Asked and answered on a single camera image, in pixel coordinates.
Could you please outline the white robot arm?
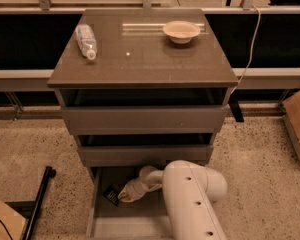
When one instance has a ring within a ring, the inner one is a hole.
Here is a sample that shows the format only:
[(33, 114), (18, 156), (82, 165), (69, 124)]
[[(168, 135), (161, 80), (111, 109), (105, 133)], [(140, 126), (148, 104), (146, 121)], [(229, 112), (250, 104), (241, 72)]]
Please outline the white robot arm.
[(174, 240), (227, 240), (212, 207), (228, 190), (220, 172), (185, 160), (173, 161), (163, 170), (144, 166), (118, 199), (130, 203), (158, 189), (163, 192)]

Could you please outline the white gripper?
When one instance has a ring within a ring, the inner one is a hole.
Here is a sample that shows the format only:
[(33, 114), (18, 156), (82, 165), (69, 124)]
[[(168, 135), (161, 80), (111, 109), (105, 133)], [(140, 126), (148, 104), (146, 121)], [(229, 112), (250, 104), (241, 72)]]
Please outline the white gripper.
[(134, 199), (141, 199), (148, 192), (148, 190), (149, 187), (139, 178), (133, 179), (122, 188), (118, 194), (118, 198), (121, 202), (132, 203), (134, 202)]

